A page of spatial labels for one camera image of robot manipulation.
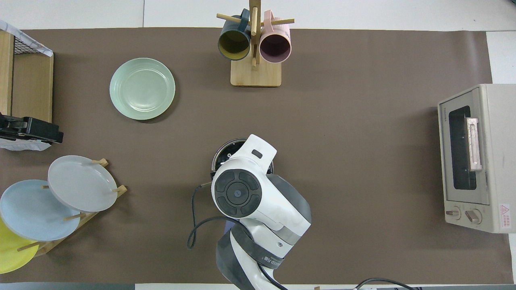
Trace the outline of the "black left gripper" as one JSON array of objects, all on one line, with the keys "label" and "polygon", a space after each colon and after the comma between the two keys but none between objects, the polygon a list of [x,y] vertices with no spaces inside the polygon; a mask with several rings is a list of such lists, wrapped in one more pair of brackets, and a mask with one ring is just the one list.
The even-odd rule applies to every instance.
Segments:
[{"label": "black left gripper", "polygon": [[39,140],[43,143],[61,144],[63,132],[59,131],[58,125],[37,118],[24,119],[0,114],[0,137],[6,140]]}]

